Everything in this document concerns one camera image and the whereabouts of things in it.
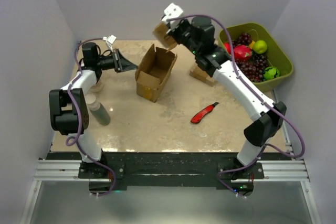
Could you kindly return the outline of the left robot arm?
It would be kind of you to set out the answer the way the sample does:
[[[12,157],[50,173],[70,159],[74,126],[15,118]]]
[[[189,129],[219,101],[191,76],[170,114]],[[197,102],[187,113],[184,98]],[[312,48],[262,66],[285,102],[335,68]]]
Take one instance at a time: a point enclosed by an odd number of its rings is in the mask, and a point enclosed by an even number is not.
[[[62,88],[49,92],[50,123],[54,131],[67,137],[67,146],[77,146],[83,162],[92,163],[91,173],[103,178],[108,174],[109,165],[101,160],[102,149],[87,132],[89,111],[85,95],[98,83],[104,70],[121,73],[138,66],[126,59],[119,49],[110,49],[105,56],[93,39],[78,45],[75,58],[79,50],[82,50],[82,60],[77,62],[75,77]]]

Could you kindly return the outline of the small brown box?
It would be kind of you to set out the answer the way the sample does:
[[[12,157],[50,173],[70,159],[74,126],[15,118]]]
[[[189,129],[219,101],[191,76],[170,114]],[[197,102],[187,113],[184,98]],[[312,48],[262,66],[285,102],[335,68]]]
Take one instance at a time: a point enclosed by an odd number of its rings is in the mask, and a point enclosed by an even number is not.
[[[214,80],[205,71],[198,67],[196,63],[191,66],[189,70],[189,75],[210,87],[213,87],[216,84],[216,80]]]
[[[160,22],[152,31],[153,36],[162,44],[162,46],[171,51],[177,46],[177,42],[169,34],[169,29],[167,25]]]

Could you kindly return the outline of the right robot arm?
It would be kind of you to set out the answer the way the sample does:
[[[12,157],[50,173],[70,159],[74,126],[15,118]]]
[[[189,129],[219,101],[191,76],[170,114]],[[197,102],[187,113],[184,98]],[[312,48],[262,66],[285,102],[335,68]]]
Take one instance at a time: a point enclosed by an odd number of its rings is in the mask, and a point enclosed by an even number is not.
[[[251,164],[268,140],[281,128],[286,106],[275,103],[237,68],[232,56],[216,44],[214,27],[193,26],[186,18],[167,20],[167,34],[185,46],[195,57],[197,65],[209,76],[225,86],[248,113],[252,124],[244,129],[245,143],[237,154],[234,173],[246,178],[253,171]]]

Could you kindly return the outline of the brown cardboard express box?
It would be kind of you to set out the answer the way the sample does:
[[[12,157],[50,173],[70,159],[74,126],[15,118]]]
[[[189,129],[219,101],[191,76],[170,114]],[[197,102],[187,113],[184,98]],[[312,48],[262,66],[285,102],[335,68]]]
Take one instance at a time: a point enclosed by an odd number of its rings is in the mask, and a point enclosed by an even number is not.
[[[155,103],[171,75],[176,60],[176,54],[152,44],[135,72],[137,95]]]

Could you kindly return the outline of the red black utility knife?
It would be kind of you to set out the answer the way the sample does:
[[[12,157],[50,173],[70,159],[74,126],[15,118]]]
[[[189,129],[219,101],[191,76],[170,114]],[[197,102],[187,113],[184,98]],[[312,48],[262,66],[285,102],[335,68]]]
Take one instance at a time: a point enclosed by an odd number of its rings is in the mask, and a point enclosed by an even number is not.
[[[201,120],[207,116],[209,113],[211,113],[213,111],[213,109],[218,105],[218,102],[215,102],[213,104],[208,105],[207,107],[205,107],[204,109],[202,109],[201,111],[199,111],[198,113],[196,113],[192,119],[190,120],[190,122],[192,124],[199,124],[201,122]]]

